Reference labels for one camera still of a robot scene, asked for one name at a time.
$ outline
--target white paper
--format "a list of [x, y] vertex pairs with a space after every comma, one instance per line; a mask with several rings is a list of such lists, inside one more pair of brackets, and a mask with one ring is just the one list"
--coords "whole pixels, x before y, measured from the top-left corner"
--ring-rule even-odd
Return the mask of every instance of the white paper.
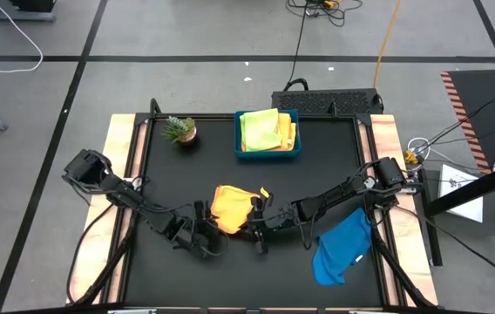
[[[452, 191], [473, 182], [477, 177], [464, 173], [445, 164], [441, 166], [441, 177], [439, 182], [439, 197], [447, 195]], [[471, 219], [476, 222], [482, 222], [484, 208], [484, 199], [482, 197], [469, 201], [465, 204], [448, 210], [449, 213]]]

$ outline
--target plant pot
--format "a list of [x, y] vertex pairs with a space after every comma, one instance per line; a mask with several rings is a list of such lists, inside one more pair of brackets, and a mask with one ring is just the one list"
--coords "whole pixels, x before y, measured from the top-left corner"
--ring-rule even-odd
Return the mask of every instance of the plant pot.
[[176, 141], [176, 143], [178, 143], [182, 146], [189, 146], [195, 142], [195, 139], [197, 139], [197, 127], [194, 127], [190, 133], [179, 138]]

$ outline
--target potted plant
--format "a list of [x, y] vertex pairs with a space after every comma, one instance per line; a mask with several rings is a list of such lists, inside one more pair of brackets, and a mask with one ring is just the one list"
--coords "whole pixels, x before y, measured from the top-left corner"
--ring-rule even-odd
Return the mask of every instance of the potted plant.
[[178, 119], [170, 116], [166, 119], [166, 127], [162, 132], [162, 136], [167, 140], [171, 140], [173, 143], [189, 145], [193, 143], [197, 136], [195, 121], [191, 118]]

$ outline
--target orange striped tape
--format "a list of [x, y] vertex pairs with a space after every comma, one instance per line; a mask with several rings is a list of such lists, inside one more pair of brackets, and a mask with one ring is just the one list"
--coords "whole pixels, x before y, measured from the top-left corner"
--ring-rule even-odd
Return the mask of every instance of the orange striped tape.
[[[466, 110], [464, 109], [463, 103], [460, 102], [460, 97], [458, 96], [457, 89], [455, 89], [451, 75], [448, 72], [441, 72], [441, 79], [443, 80], [445, 90], [447, 90], [447, 94], [449, 95], [449, 99], [451, 100], [453, 110], [455, 110], [458, 120], [465, 120]], [[492, 172], [490, 165], [485, 159], [484, 152], [482, 151], [482, 147], [476, 138], [472, 124], [469, 121], [463, 121], [461, 128], [468, 141], [468, 145], [471, 148], [472, 156], [476, 161], [476, 165], [478, 166], [478, 169], [480, 169], [480, 173], [490, 174]]]

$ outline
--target yellow cable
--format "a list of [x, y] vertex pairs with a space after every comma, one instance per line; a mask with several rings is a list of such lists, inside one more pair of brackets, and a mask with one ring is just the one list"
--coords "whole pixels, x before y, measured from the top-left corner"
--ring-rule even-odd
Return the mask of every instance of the yellow cable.
[[381, 59], [383, 58], [383, 53], [385, 52], [385, 47], [387, 47], [387, 42], [389, 42], [390, 30], [392, 30], [393, 25], [395, 24], [395, 20], [397, 19], [398, 7], [401, 4], [401, 0], [397, 0], [397, 6], [395, 7], [395, 11], [393, 12], [393, 16], [390, 18], [389, 29], [387, 30], [387, 34], [385, 35], [385, 39], [383, 40], [383, 44], [381, 45], [381, 50], [379, 51], [379, 57], [377, 58], [376, 64], [376, 75], [373, 77], [373, 88], [377, 86], [377, 79], [379, 78], [379, 67], [381, 66]]

